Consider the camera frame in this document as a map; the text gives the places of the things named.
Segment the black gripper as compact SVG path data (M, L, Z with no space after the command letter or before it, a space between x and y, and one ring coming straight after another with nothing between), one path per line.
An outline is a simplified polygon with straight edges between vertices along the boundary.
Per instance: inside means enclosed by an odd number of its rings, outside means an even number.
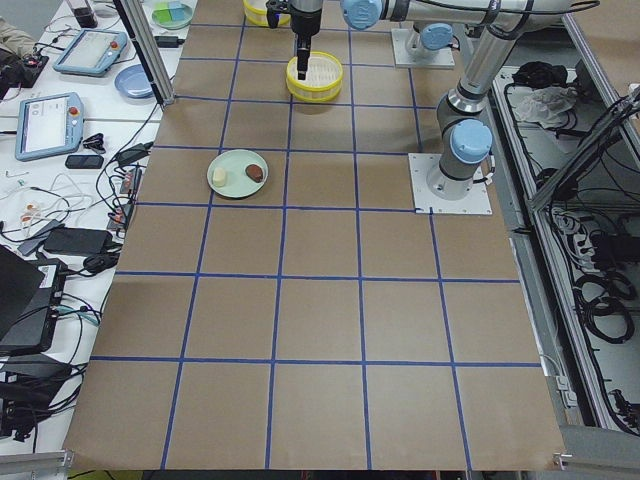
M307 77L311 37L320 30L320 0L290 0L291 27L296 36L297 79Z

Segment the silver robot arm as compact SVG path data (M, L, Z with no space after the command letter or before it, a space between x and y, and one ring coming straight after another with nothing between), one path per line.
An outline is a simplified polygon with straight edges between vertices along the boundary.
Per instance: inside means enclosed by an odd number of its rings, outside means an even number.
M388 1L341 1L344 21L355 30L366 30L390 13L391 21L403 21L408 14L408 1L396 1L392 7ZM295 34L297 79L305 80L311 55L312 37L321 26L322 1L272 1L268 6L268 22L276 27L276 12L291 17L291 28ZM453 40L452 27L446 23L415 22L406 39L405 49L410 56L438 51L449 47Z
M541 30L567 13L593 8L596 1L342 1L343 17L353 30L381 20L466 24L482 29L457 85L437 107L443 153L435 166L435 190L467 189L490 153L492 135L479 119L492 81L516 41Z

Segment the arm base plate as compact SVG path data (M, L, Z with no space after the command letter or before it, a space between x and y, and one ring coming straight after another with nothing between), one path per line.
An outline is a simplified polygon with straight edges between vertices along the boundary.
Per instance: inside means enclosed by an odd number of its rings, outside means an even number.
M455 60L450 47L428 50L413 29L391 30L395 66L398 68L425 68L453 70Z
M418 214L491 215L492 208L482 168L471 179L458 181L440 170L440 154L410 153L414 211Z

